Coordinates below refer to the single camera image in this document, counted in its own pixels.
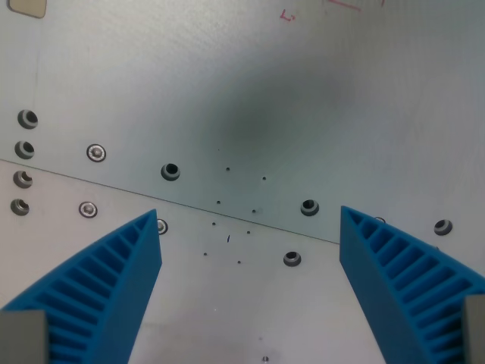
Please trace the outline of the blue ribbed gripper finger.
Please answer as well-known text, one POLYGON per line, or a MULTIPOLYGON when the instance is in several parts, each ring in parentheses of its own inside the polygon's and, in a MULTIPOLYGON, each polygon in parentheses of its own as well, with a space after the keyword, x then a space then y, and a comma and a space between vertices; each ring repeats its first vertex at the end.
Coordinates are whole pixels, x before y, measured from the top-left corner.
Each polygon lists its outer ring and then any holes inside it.
POLYGON ((45 313, 50 363, 126 363, 161 265, 150 210, 52 269, 3 310, 45 313))
POLYGON ((339 261, 387 363, 463 363, 462 307, 484 278, 390 224, 341 208, 339 261))

